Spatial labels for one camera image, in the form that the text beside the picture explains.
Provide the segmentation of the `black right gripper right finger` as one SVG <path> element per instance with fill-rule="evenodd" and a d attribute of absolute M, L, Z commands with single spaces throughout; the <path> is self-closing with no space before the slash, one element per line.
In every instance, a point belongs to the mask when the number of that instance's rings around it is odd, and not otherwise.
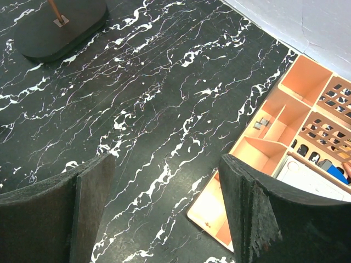
<path fill-rule="evenodd" d="M 236 262 L 350 262 L 350 203 L 302 191 L 230 154 L 218 172 Z"/>

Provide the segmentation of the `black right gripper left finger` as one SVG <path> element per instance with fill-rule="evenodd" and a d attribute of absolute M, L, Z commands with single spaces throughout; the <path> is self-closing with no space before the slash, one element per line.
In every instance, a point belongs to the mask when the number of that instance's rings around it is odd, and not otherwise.
<path fill-rule="evenodd" d="M 103 154 L 1 194 L 1 262 L 90 262 L 114 173 Z"/>

